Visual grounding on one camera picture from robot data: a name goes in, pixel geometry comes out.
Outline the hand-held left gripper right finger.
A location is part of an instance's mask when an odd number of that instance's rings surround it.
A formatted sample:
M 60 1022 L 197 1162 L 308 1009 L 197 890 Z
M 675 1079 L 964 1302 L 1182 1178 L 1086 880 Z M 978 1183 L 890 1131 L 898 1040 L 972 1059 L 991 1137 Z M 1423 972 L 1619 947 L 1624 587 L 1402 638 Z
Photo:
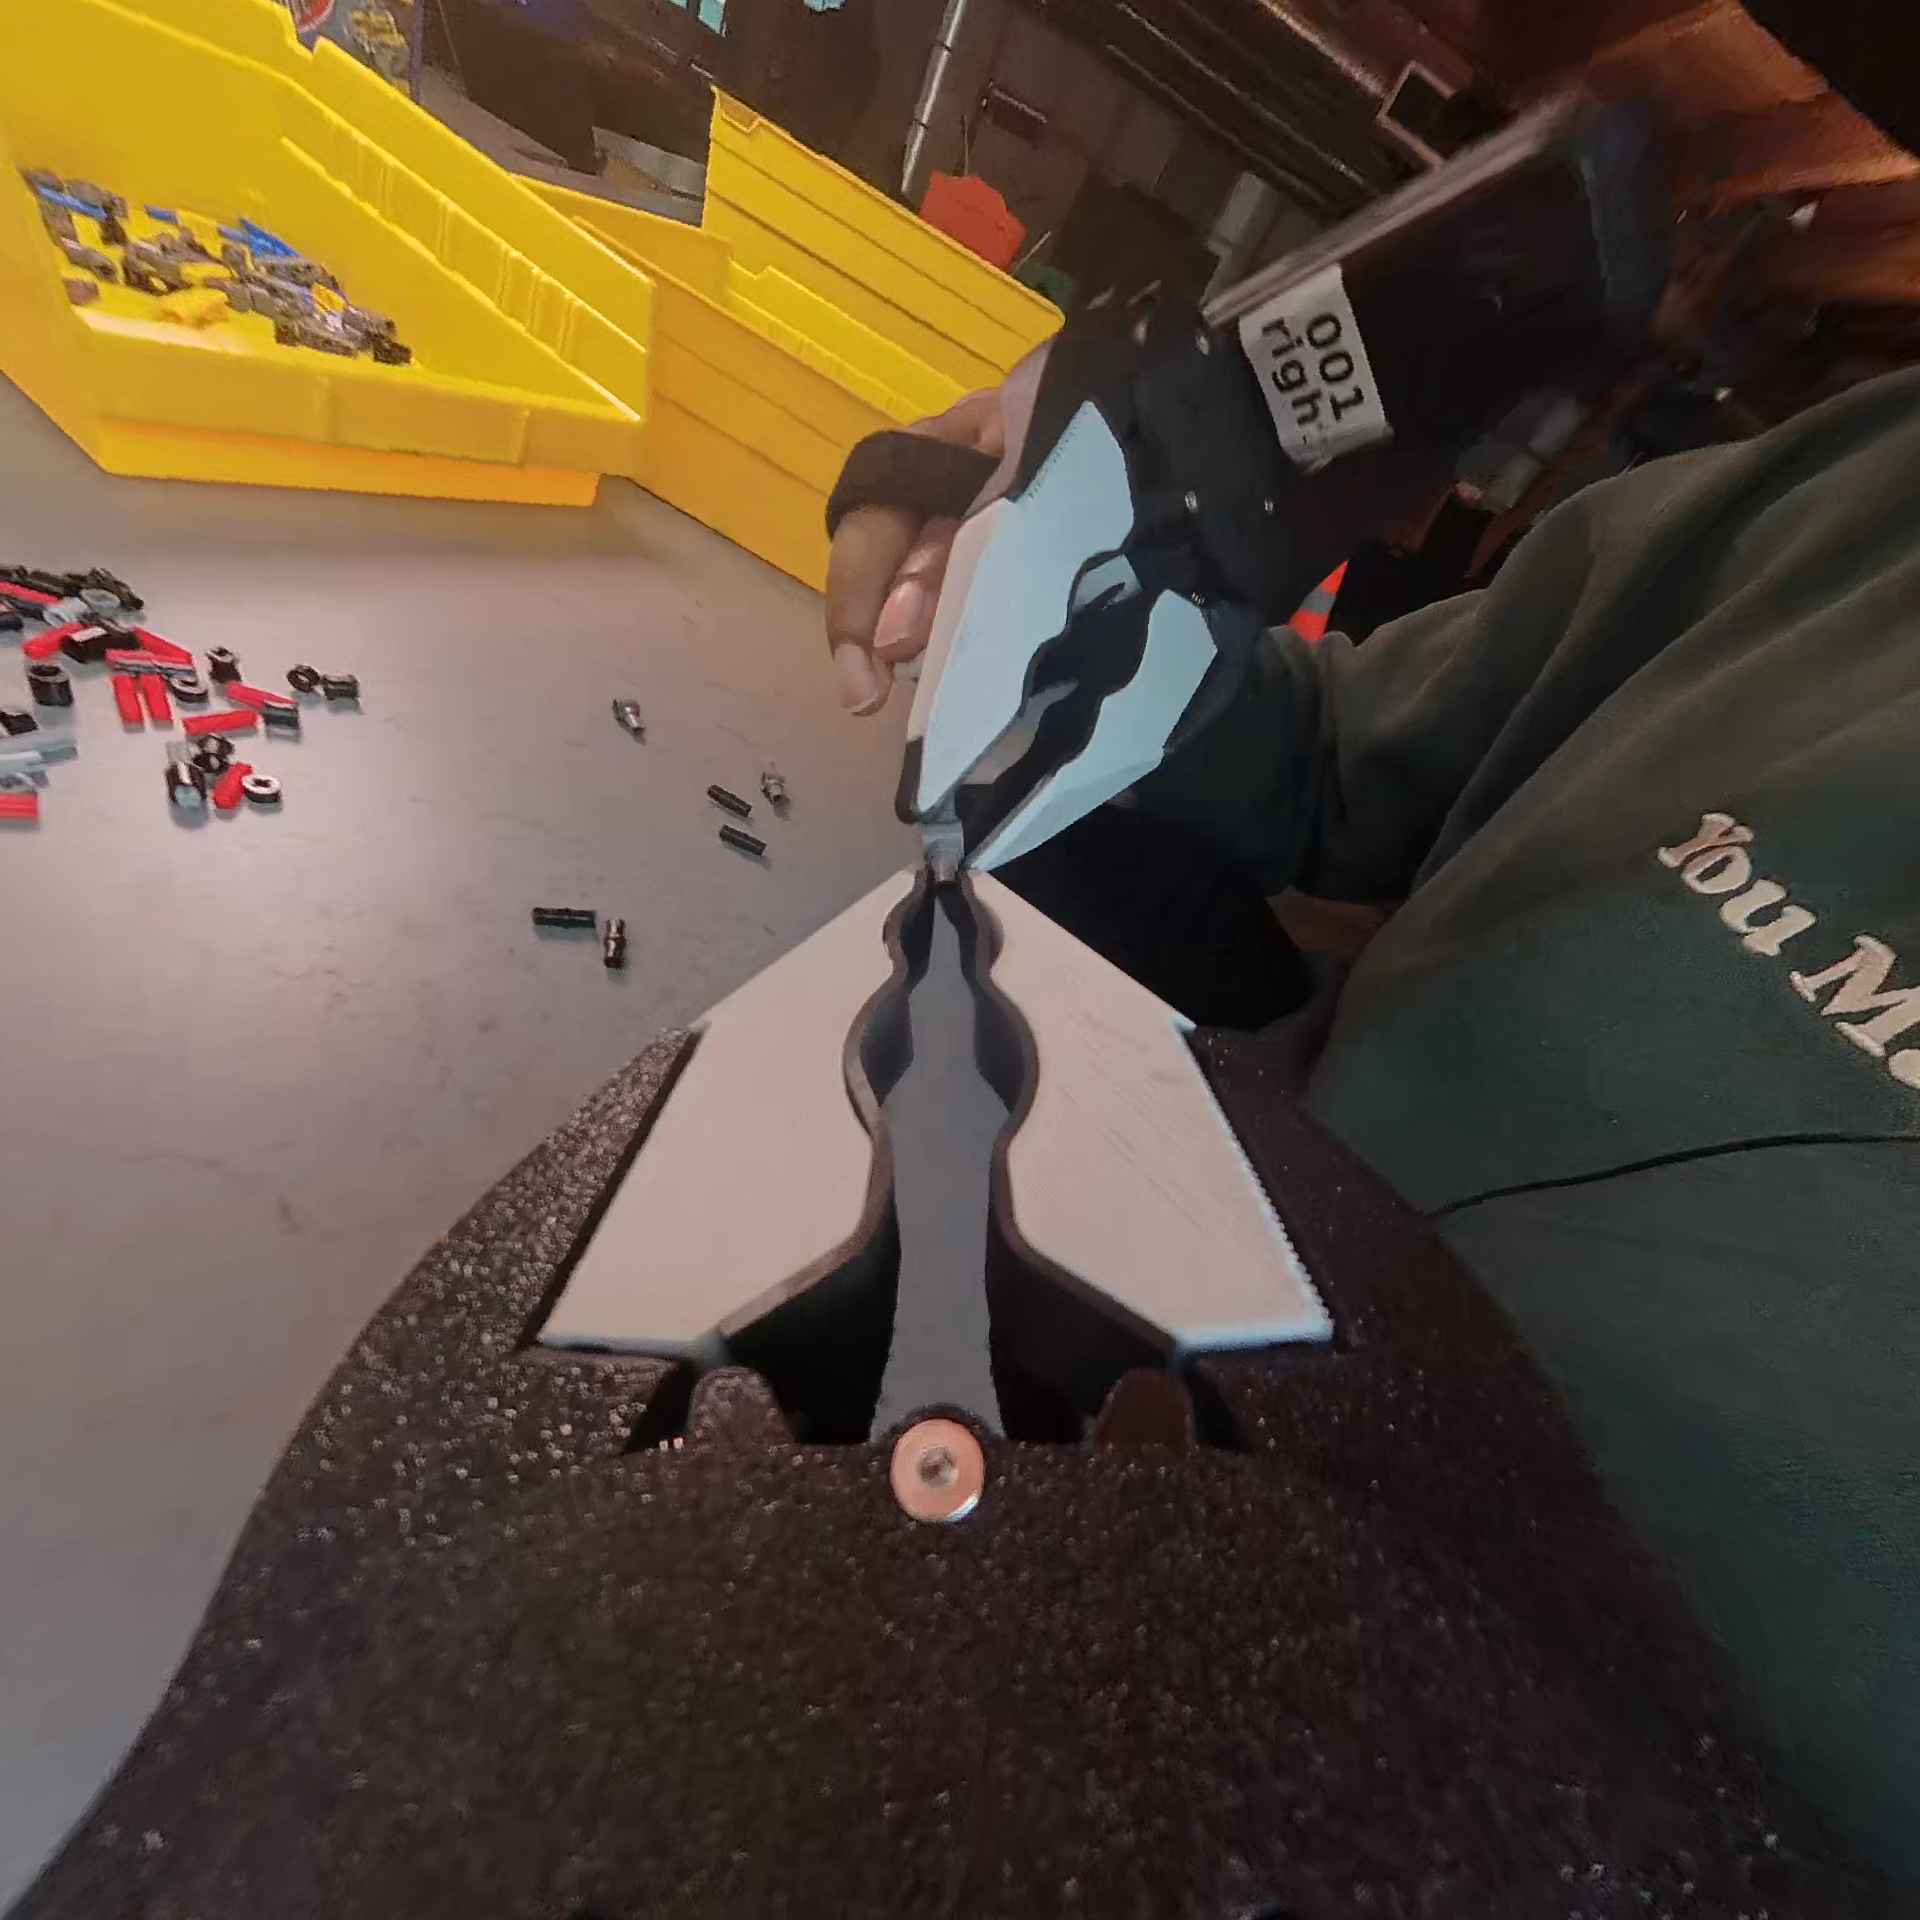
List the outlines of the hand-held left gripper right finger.
M 1006 1110 L 983 1280 L 1000 1432 L 1084 1435 L 1128 1374 L 1330 1353 L 1192 1022 L 991 876 L 966 878 L 966 983 Z

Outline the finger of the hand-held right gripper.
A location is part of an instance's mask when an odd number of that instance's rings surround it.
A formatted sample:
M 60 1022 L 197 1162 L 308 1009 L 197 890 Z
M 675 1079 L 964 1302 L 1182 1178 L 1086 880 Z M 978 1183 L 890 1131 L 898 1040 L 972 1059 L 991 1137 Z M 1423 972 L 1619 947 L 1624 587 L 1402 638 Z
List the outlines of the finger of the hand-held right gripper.
M 1042 715 L 1036 752 L 1047 770 L 968 841 L 973 874 L 1039 850 L 1155 772 L 1215 663 L 1206 614 L 1183 594 L 1139 596 L 1100 616 L 1120 633 Z
M 1135 529 L 1117 428 L 1084 400 L 1019 491 L 962 521 L 906 723 L 896 816 L 935 825 L 1026 702 L 1039 654 L 1067 633 L 1090 568 Z

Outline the heap of grey lego parts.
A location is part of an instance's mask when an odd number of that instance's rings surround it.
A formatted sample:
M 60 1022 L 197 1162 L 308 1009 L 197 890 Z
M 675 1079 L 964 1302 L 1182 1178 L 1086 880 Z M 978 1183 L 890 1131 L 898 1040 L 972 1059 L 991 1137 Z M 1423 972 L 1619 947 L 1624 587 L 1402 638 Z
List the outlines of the heap of grey lego parts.
M 339 275 L 251 220 L 128 196 L 82 177 L 20 168 L 64 297 L 80 314 L 154 322 L 256 351 L 323 353 L 408 369 L 394 319 L 350 297 Z

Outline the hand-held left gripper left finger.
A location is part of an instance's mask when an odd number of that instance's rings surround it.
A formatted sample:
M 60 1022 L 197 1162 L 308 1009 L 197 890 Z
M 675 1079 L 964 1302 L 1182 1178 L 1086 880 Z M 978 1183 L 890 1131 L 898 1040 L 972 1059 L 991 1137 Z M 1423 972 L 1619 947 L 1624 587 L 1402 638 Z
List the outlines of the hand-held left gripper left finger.
M 884 1103 L 914 1057 L 922 876 L 719 999 L 560 1264 L 536 1345 L 757 1374 L 798 1438 L 868 1441 L 900 1236 Z

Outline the pile of small lego pieces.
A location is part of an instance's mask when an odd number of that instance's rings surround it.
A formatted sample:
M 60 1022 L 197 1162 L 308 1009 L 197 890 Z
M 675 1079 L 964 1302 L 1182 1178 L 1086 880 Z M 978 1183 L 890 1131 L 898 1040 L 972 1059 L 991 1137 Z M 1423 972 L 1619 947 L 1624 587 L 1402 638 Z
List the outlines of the pile of small lego pieces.
M 40 827 L 52 777 L 80 756 L 80 710 L 103 698 L 112 729 L 162 747 L 160 791 L 181 825 L 278 811 L 283 782 L 256 760 L 298 743 L 317 713 L 358 713 L 364 681 L 291 663 L 266 681 L 227 646 L 200 651 L 154 627 L 104 568 L 2 568 L 2 827 Z

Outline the yellow plastic bin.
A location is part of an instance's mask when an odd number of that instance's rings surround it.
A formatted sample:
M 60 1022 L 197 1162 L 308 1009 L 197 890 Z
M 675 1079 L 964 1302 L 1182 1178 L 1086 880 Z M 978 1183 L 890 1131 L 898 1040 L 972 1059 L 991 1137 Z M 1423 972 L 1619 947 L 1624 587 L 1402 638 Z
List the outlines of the yellow plastic bin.
M 5 4 L 5 379 L 103 470 L 535 505 L 640 479 L 655 287 L 283 4 Z M 274 340 L 259 315 L 72 305 L 20 169 L 245 220 L 333 273 L 412 359 Z
M 824 500 L 853 446 L 999 385 L 1063 322 L 730 97 L 698 225 L 531 188 L 651 287 L 637 487 L 805 587 L 824 584 Z

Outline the person's right forearm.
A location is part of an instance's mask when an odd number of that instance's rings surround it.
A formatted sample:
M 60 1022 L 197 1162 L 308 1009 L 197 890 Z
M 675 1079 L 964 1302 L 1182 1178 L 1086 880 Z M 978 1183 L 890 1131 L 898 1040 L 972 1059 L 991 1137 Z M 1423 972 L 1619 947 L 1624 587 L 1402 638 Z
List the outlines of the person's right forearm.
M 1508 715 L 1494 594 L 1364 643 L 1269 632 L 1255 721 L 1255 872 L 1271 896 L 1404 896 Z

